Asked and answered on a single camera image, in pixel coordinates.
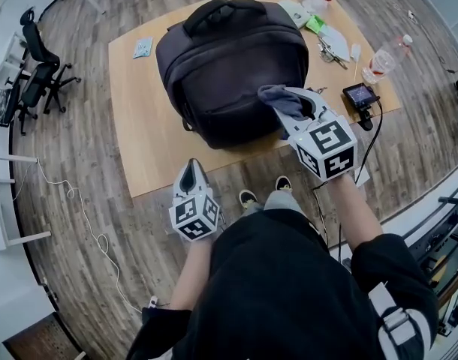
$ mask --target white cable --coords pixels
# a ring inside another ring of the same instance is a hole
[[[22,180],[22,184],[20,185],[20,188],[19,188],[19,191],[17,192],[17,195],[13,198],[12,201],[15,201],[15,199],[19,196],[20,194],[20,191],[22,190],[22,187],[24,185],[24,181],[26,180],[26,176],[27,176],[27,172],[29,171],[29,168],[33,165],[33,163],[31,165],[29,165],[26,169],[26,174],[24,175],[23,177],[23,180]],[[116,279],[116,288],[117,288],[117,291],[119,292],[119,294],[121,295],[122,297],[122,300],[124,300],[124,303],[126,303],[129,307],[131,307],[133,310],[139,312],[140,314],[142,313],[141,310],[137,309],[136,307],[134,307],[130,302],[129,300],[127,300],[127,298],[124,296],[124,294],[122,293],[121,289],[119,288],[119,275],[120,275],[120,268],[117,264],[115,264],[115,262],[109,257],[109,255],[107,254],[107,252],[109,251],[109,240],[107,239],[107,237],[105,236],[105,234],[101,233],[100,235],[98,236],[95,236],[94,232],[92,231],[92,226],[91,226],[91,223],[89,221],[89,218],[87,217],[87,214],[86,214],[86,210],[84,209],[84,201],[82,200],[82,194],[80,192],[80,189],[77,188],[77,187],[72,187],[71,183],[67,180],[62,180],[62,181],[56,181],[56,182],[52,182],[52,181],[49,181],[47,180],[47,177],[44,173],[44,171],[42,170],[42,166],[41,166],[41,162],[39,161],[39,159],[37,159],[37,165],[39,166],[40,170],[41,170],[41,173],[42,173],[42,176],[44,177],[45,181],[47,182],[47,184],[53,184],[53,185],[63,185],[64,183],[67,183],[67,185],[69,186],[69,190],[68,192],[66,193],[66,196],[68,199],[73,199],[75,197],[75,190],[78,190],[79,191],[79,198],[80,198],[80,206],[82,208],[82,213],[84,214],[84,217],[86,218],[86,221],[87,221],[87,225],[89,226],[89,231],[91,233],[91,236],[93,237],[93,239],[97,242],[97,246],[99,247],[99,250],[105,255],[106,258],[108,258],[108,260],[110,261],[110,263],[114,266],[114,268],[116,269],[117,271],[117,279]],[[101,245],[101,239],[104,239],[105,240],[105,244],[106,244],[106,249],[103,249],[102,248],[102,245]]]

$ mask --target wooden floor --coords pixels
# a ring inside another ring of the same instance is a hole
[[[139,308],[151,295],[167,302],[185,259],[185,247],[166,235],[170,188],[131,199],[119,155],[110,102],[107,45],[141,23],[199,0],[99,0],[99,15],[86,0],[56,2],[41,22],[47,48],[83,78],[65,88],[65,114],[56,110],[27,120],[27,136],[14,129],[14,153],[41,159],[49,180],[68,179],[81,189],[96,235],[106,233],[109,255],[121,267],[121,288]],[[443,22],[423,0],[339,0],[373,48],[409,33],[414,52],[392,76],[403,108],[384,117],[381,135],[368,159],[372,180],[368,202],[380,219],[397,212],[430,189],[458,164],[458,100],[453,75],[458,50]],[[414,24],[407,11],[423,23]],[[364,148],[373,133],[354,127]],[[23,165],[15,166],[20,182]],[[265,200],[277,176],[289,176],[294,196],[320,227],[310,188],[317,183],[290,148],[234,164],[209,174],[227,222],[241,213],[237,194],[252,189]],[[122,359],[140,326],[140,315],[124,305],[115,289],[116,272],[87,230],[78,201],[67,188],[49,186],[29,171],[17,200],[26,234],[51,230],[53,237],[29,244],[41,278],[59,296],[62,319],[93,359]],[[336,243],[337,226],[327,192],[322,208]]]

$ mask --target black shirt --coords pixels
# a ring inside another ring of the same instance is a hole
[[[194,311],[144,308],[128,359],[152,359],[172,346],[176,360],[383,358],[367,296],[380,282],[399,307],[426,317],[434,340],[437,299],[399,236],[362,243],[351,270],[298,212],[242,217],[215,241]]]

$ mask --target backpack handle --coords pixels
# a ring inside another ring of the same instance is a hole
[[[260,15],[266,14],[264,5],[255,0],[211,0],[206,4],[201,5],[194,13],[184,22],[184,30],[191,38],[197,31],[199,25],[208,20],[211,15],[219,11],[223,7],[233,8],[234,10],[251,10]]]

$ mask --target gray pants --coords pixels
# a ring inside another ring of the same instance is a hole
[[[301,207],[299,207],[299,204],[297,204],[297,201],[292,197],[290,191],[275,190],[267,198],[264,207],[258,202],[254,202],[246,209],[241,217],[252,215],[255,212],[267,211],[268,209],[292,209],[306,216]]]

